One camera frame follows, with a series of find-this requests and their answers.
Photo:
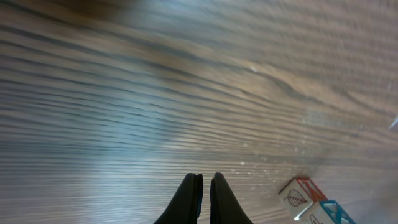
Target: red and white box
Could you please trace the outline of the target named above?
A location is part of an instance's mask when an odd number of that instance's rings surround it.
[[[317,201],[328,200],[309,178],[292,179],[280,192],[279,197],[294,220]]]

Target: wooden table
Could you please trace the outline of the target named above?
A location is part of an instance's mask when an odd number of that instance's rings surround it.
[[[153,223],[188,172],[254,223],[311,177],[398,220],[398,3],[0,2],[0,223]]]

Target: wooden surface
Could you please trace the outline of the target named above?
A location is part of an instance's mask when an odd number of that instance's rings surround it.
[[[396,2],[0,5],[0,223],[153,223],[188,172],[200,223],[215,172],[254,223],[295,175],[398,221]]]

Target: white mark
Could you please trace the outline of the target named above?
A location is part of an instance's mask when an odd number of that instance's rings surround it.
[[[390,125],[390,128],[389,128],[389,129],[391,129],[392,127],[394,127],[397,123],[398,123],[398,116],[396,117],[396,119],[394,120],[394,122]]]
[[[253,66],[251,66],[250,69],[251,69],[252,71],[256,72],[256,73],[259,72],[259,71],[258,71],[256,68],[254,68]]]

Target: white box face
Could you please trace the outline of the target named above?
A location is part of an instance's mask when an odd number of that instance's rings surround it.
[[[301,217],[303,224],[335,224],[327,212],[320,206],[319,202],[314,203]]]
[[[296,180],[291,181],[279,193],[279,198],[294,220],[299,220],[299,217],[313,204],[310,196]]]

